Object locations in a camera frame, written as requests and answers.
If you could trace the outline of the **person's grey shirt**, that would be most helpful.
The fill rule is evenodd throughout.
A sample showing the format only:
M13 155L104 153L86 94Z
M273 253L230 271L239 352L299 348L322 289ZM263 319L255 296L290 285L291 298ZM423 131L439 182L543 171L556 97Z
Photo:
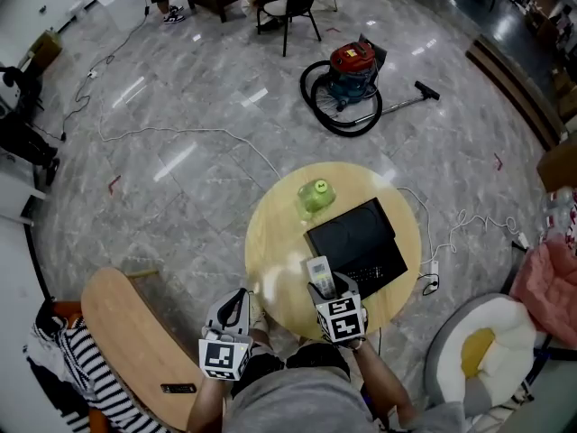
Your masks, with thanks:
M465 433L458 402L427 410L407 433ZM224 417L223 433L379 433L358 391L322 368L286 369L242 390Z

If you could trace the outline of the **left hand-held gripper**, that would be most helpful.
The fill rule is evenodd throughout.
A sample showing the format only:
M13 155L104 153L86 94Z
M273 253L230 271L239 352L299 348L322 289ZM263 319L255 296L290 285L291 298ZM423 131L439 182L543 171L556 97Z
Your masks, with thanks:
M208 310L206 326L198 341L202 373L211 379L239 381L251 358L253 346L253 340L248 336L248 290L229 291L213 303Z

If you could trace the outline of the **round wooden table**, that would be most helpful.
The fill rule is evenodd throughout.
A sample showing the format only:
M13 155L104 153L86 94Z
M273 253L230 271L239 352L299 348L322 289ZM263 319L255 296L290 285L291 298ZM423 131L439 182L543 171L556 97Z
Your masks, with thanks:
M325 210L305 220L298 210L298 190L313 180L327 181L336 199ZM307 291L306 262L314 255L307 243L307 231L372 198L379 200L389 218L408 269L364 300L370 332L387 326L401 311L421 268L420 231L403 195L373 170L353 163L329 161L292 171L262 197L245 239L248 282L268 314L288 331L311 339L321 336L316 310Z

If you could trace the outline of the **black box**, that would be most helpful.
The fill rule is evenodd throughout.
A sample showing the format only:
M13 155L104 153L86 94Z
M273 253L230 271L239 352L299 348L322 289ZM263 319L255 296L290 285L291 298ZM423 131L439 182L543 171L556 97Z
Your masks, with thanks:
M382 266L376 281L357 283L367 299L408 270L396 242L396 233L379 200L372 198L307 231L307 242L318 256L325 256L332 272Z

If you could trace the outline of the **person's right forearm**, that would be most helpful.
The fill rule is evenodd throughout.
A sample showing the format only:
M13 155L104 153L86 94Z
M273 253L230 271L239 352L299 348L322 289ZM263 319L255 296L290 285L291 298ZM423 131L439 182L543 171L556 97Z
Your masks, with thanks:
M395 410L400 427L408 429L411 421L417 416L417 411L398 377L367 340L355 339L350 343L350 347L374 413L386 423L389 413Z

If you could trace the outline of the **egg-shaped seat cushion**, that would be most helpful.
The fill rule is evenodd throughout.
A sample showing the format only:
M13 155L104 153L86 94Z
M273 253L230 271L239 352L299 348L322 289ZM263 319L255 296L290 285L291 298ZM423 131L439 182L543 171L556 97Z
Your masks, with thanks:
M491 293L457 309L429 346L424 384L434 405L461 403L467 418L508 402L534 364L527 308Z

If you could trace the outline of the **person's black shorts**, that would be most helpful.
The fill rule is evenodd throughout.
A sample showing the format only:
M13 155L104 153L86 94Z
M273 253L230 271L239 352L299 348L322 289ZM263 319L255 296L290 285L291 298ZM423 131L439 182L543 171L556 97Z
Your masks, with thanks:
M350 368L340 351L333 345L313 342L301 346L286 360L281 359L268 345L255 343L252 357L246 365L242 377L234 382L230 391L232 398L260 378L284 370L297 368L322 368L342 374L346 381L351 380Z

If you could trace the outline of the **person's left forearm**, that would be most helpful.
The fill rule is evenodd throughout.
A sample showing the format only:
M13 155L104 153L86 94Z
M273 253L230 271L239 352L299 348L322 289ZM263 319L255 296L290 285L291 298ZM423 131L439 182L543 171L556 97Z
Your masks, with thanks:
M188 416L186 433L222 433L224 381L205 378Z

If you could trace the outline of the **brown wooden platform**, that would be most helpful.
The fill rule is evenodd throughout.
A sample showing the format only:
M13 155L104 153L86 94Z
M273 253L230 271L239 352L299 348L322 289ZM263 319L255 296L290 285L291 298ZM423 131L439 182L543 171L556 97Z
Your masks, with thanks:
M465 56L501 91L523 116L546 151L561 140L565 127L535 83L483 35L472 41Z

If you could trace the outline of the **pack of water bottles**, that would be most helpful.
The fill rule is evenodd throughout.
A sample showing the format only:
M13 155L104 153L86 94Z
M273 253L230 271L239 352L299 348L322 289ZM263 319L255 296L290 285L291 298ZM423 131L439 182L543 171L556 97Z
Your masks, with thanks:
M542 203L544 232L541 240L561 235L573 251L577 249L577 188L564 186L545 195Z

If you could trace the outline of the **green plastic bottle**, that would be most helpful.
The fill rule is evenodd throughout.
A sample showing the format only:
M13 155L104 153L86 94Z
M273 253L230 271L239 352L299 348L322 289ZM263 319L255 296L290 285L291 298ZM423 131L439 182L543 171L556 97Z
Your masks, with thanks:
M311 180L297 193L300 217L307 221L327 209L336 199L333 186L325 179Z

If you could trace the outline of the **white remote control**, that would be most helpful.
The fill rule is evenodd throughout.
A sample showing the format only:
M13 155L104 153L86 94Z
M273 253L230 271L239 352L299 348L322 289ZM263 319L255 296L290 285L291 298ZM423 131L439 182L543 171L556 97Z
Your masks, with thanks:
M337 296L334 279L325 256L319 256L307 261L310 282L325 299Z

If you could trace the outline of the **oval wooden table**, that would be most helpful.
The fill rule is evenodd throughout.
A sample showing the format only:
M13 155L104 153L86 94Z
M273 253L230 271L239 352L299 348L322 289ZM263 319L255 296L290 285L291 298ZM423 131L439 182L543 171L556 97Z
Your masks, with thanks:
M165 393L161 386L198 388L204 375L133 279L116 268L97 270L82 291L81 309L102 356L132 394L163 423L185 430L196 395Z

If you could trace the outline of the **pink plush cushion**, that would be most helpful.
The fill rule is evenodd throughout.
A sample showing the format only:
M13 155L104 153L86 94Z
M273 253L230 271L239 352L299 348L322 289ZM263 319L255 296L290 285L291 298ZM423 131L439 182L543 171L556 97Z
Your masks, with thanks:
M562 236L527 252L509 295L524 304L540 330L577 350L577 255Z

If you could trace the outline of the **cardboard box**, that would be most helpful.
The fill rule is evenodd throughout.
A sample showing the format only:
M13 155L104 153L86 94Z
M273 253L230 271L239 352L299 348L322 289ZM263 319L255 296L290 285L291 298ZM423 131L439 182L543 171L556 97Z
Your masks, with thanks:
M60 36L52 31L44 31L32 44L30 68L43 72L59 56L62 51Z
M577 188L577 138L569 138L546 152L536 170L547 192Z

